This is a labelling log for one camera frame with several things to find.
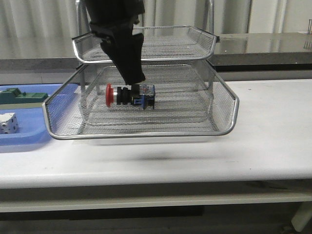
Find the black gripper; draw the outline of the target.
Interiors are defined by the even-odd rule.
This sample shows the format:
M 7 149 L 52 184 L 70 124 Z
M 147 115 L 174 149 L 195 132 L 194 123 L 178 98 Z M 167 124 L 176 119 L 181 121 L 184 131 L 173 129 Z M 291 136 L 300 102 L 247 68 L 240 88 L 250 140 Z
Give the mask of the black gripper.
M 144 36 L 142 33 L 133 34 L 134 25 L 138 23 L 138 15 L 110 23 L 89 23 L 92 32 L 103 40 L 101 48 L 117 67 L 125 84 L 137 84 L 145 80 L 141 66 Z

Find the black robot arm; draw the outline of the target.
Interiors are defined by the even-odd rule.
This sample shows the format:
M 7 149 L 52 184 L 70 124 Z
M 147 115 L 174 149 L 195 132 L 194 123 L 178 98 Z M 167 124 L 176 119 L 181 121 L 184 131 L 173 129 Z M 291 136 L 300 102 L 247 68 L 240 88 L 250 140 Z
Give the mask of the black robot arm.
M 138 16 L 145 13 L 142 0 L 86 0 L 90 28 L 127 85 L 145 80 L 141 66 L 142 33 L 133 34 Z

